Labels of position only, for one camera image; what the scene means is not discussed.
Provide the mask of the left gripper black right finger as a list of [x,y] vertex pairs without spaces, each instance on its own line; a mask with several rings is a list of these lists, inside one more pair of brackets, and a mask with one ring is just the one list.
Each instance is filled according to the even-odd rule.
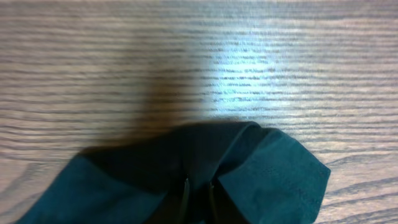
[[211,224],[248,224],[219,180],[209,186],[210,217],[207,223]]

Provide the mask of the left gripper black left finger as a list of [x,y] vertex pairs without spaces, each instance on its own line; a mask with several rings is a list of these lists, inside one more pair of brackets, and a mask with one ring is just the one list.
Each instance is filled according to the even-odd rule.
[[174,183],[152,217],[154,224],[185,223],[190,197],[188,177]]

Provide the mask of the black t-shirt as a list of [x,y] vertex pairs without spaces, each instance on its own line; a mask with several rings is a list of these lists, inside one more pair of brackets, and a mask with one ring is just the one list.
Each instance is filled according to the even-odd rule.
[[249,223],[313,223],[330,169],[297,140],[254,122],[200,123],[77,154],[20,223],[152,223],[186,177],[185,223],[207,223],[220,181]]

